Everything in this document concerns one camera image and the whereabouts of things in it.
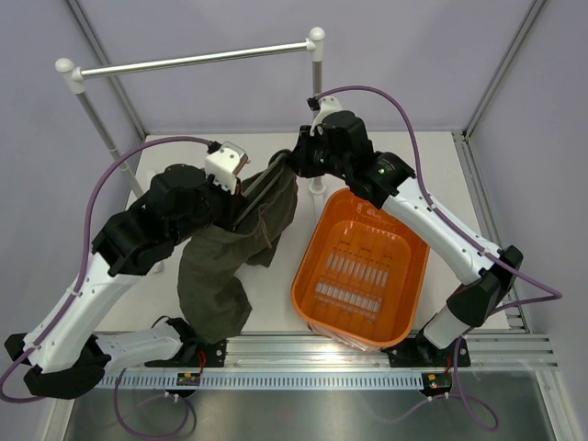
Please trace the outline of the dark green shorts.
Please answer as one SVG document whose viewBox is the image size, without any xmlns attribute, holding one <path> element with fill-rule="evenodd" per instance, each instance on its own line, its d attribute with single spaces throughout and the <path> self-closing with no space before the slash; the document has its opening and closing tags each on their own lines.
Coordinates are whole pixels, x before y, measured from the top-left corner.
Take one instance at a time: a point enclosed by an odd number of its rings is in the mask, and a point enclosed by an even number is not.
<svg viewBox="0 0 588 441">
<path fill-rule="evenodd" d="M 244 264 L 270 266 L 297 203 L 297 177 L 283 166 L 276 183 L 234 232 L 211 225 L 186 244 L 178 268 L 179 306 L 205 344 L 234 337 L 243 329 L 252 306 L 235 273 Z"/>
</svg>

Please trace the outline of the beige wire hanger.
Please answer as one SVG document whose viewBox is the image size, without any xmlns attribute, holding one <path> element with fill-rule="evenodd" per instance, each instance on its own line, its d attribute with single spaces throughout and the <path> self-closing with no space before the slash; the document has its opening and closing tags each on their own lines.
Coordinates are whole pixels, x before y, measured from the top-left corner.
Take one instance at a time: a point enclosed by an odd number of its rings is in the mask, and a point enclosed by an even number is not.
<svg viewBox="0 0 588 441">
<path fill-rule="evenodd" d="M 247 217 L 253 208 L 262 200 L 267 192 L 277 183 L 282 171 L 285 168 L 288 152 L 282 151 L 276 153 L 269 161 L 265 171 L 263 171 L 256 180 L 242 192 L 244 205 L 238 210 L 232 227 L 236 229 L 238 225 Z"/>
</svg>

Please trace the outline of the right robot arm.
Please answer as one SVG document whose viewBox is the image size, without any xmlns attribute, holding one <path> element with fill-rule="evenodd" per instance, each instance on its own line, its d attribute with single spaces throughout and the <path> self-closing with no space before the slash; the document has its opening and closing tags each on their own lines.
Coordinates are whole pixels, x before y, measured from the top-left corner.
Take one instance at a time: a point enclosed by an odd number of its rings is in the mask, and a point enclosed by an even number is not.
<svg viewBox="0 0 588 441">
<path fill-rule="evenodd" d="M 454 272 L 458 288 L 409 345 L 419 364 L 457 357 L 458 338 L 482 326 L 519 277 L 518 248 L 478 237 L 445 213 L 412 166 L 395 153 L 375 151 L 364 121 L 349 110 L 320 112 L 311 125 L 301 126 L 288 164 L 300 177 L 342 179 L 356 197 L 406 225 Z"/>
</svg>

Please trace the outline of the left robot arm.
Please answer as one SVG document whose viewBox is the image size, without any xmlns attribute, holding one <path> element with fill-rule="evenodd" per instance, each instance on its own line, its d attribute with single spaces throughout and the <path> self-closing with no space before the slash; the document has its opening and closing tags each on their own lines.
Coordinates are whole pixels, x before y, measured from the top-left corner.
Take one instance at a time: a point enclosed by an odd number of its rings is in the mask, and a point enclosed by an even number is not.
<svg viewBox="0 0 588 441">
<path fill-rule="evenodd" d="M 72 400 L 110 371 L 159 360 L 183 367 L 198 353 L 196 334 L 183 319 L 129 334 L 99 337 L 96 327 L 128 290 L 195 232 L 231 224 L 244 203 L 234 172 L 173 164 L 155 175 L 128 209 L 86 237 L 79 274 L 50 314 L 31 332 L 5 341 L 13 364 L 26 365 L 26 402 Z"/>
</svg>

